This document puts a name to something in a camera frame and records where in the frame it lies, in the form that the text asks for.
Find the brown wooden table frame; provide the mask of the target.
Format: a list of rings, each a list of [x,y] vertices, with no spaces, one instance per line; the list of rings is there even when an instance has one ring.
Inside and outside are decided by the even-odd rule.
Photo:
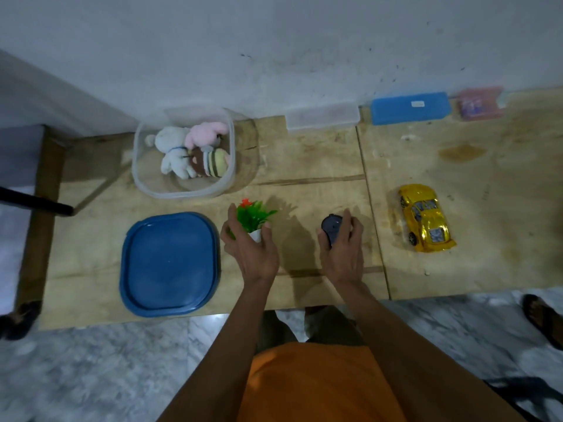
[[[57,202],[66,158],[66,149],[58,134],[46,127],[36,174],[35,196]],[[55,215],[34,211],[26,235],[23,261],[18,278],[16,307],[42,301],[45,293]]]

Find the person's right hand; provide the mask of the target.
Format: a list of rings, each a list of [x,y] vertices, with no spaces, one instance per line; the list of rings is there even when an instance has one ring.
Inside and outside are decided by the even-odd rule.
[[[347,207],[343,214],[343,223],[338,240],[330,252],[320,253],[323,275],[332,283],[338,292],[361,286],[364,270],[362,251],[362,223],[352,216]]]

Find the small artificial plant white pot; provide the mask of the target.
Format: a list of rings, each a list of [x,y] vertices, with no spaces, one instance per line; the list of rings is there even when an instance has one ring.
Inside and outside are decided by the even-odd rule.
[[[238,204],[231,204],[236,220],[244,231],[258,244],[262,242],[262,228],[278,210],[268,209],[263,201],[243,198]]]

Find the blue container lid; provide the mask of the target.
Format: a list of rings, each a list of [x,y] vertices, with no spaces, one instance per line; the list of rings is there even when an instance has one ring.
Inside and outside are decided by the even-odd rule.
[[[156,215],[127,231],[119,292],[143,318],[183,316],[204,307],[220,281],[214,224],[197,212]]]

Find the dark blue toy car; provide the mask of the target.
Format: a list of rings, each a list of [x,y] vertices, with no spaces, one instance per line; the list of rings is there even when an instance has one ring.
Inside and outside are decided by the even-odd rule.
[[[338,240],[342,223],[343,216],[338,214],[329,214],[321,222],[321,230],[327,237],[328,249],[331,249]]]

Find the pink plastic box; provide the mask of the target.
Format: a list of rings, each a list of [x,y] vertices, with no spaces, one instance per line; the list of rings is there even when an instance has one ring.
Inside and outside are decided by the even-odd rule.
[[[502,86],[468,88],[457,94],[457,106],[462,121],[481,121],[501,118],[505,108],[499,102]]]

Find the orange shirt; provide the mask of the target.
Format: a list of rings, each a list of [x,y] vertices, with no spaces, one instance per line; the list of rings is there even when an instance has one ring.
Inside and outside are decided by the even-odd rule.
[[[237,422],[406,422],[371,351],[291,342],[254,356]]]

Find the dark sandal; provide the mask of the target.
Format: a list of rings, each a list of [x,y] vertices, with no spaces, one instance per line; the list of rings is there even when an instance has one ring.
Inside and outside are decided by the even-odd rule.
[[[40,300],[27,302],[10,314],[0,316],[0,340],[17,341],[25,338],[42,310]]]
[[[537,295],[525,294],[521,300],[525,318],[552,345],[563,351],[563,316]]]

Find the person's left hand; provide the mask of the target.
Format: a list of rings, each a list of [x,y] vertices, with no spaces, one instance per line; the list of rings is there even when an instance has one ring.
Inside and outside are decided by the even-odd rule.
[[[225,251],[237,262],[245,287],[259,287],[269,291],[279,269],[279,254],[275,247],[256,243],[236,220],[234,208],[229,206],[228,219],[221,230]]]

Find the brown striped plush toy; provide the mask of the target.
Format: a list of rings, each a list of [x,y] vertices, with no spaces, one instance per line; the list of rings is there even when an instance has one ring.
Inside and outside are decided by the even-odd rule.
[[[231,162],[230,154],[222,148],[196,147],[187,156],[195,177],[222,178]]]

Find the pink plush toy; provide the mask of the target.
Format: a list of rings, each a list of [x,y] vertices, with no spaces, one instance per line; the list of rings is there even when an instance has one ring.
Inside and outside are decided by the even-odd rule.
[[[184,146],[188,150],[196,147],[218,148],[221,144],[221,137],[227,135],[229,131],[229,126],[223,122],[203,122],[190,128],[185,137]]]

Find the dark grey trousers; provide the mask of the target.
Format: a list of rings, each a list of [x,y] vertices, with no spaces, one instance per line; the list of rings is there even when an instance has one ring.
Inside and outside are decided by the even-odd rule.
[[[304,327],[308,343],[339,346],[364,346],[361,333],[352,320],[334,305],[305,308]],[[298,342],[290,327],[278,318],[274,310],[262,315],[256,354],[286,343]]]

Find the blue plastic box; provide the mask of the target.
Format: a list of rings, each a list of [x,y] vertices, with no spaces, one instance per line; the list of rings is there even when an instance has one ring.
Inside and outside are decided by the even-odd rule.
[[[440,120],[451,112],[447,93],[443,91],[377,98],[370,104],[373,125]]]

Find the black rod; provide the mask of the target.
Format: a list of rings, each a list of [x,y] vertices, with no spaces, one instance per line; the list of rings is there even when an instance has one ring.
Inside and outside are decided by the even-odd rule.
[[[74,215],[74,207],[20,191],[0,187],[0,204],[26,210],[47,212],[60,217]]]

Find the yellow toy car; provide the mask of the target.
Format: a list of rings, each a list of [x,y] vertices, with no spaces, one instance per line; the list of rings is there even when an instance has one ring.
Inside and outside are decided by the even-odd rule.
[[[398,188],[400,205],[408,228],[408,240],[419,253],[434,253],[454,248],[436,192],[423,184],[405,184]]]

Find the clear plastic container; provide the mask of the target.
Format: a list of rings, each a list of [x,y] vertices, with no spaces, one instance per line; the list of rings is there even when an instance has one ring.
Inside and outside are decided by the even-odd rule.
[[[223,122],[230,131],[221,137],[218,148],[231,156],[230,167],[222,178],[196,177],[181,179],[174,173],[162,174],[160,164],[163,154],[155,147],[147,147],[145,136],[157,134],[164,127],[188,127],[203,122]],[[235,130],[229,113],[220,107],[188,105],[171,107],[153,113],[141,121],[135,132],[132,156],[132,175],[137,187],[155,198],[207,198],[226,192],[234,183],[236,170]]]

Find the person's left forearm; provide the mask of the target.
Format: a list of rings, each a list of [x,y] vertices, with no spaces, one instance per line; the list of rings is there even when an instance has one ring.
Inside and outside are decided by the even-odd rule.
[[[207,354],[157,422],[236,422],[273,280],[245,280]]]

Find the clear plastic box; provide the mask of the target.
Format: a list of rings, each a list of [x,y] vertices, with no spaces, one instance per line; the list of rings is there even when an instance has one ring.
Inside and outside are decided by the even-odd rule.
[[[354,127],[360,120],[360,108],[355,102],[294,108],[285,114],[286,129],[289,132]]]

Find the white plush toy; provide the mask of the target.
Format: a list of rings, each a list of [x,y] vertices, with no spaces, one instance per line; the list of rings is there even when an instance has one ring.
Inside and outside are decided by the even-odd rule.
[[[189,160],[190,151],[185,146],[185,138],[189,131],[188,127],[168,126],[157,134],[145,136],[145,145],[155,147],[164,155],[160,164],[162,174],[174,173],[181,179],[198,177]]]

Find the person's right forearm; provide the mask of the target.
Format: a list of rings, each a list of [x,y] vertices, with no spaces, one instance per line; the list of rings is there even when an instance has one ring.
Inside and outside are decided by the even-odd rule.
[[[334,286],[409,422],[526,422],[486,383],[377,301],[363,283]]]

